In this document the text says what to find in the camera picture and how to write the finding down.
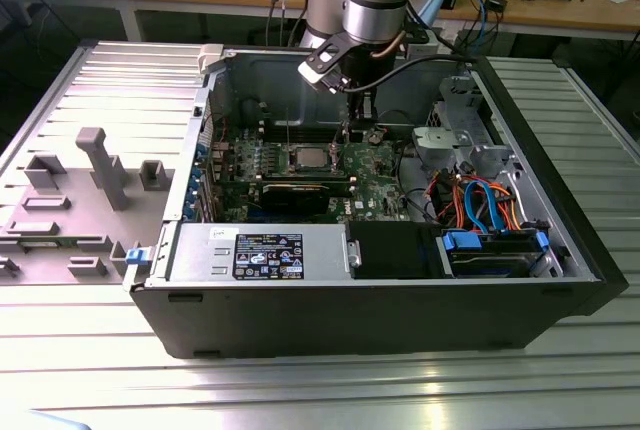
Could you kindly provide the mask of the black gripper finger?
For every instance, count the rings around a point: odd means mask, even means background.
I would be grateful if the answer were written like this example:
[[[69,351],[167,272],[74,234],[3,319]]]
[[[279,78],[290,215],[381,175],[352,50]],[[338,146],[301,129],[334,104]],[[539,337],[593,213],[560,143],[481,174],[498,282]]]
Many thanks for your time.
[[[376,123],[375,93],[351,93],[347,98],[349,140],[361,143]]]

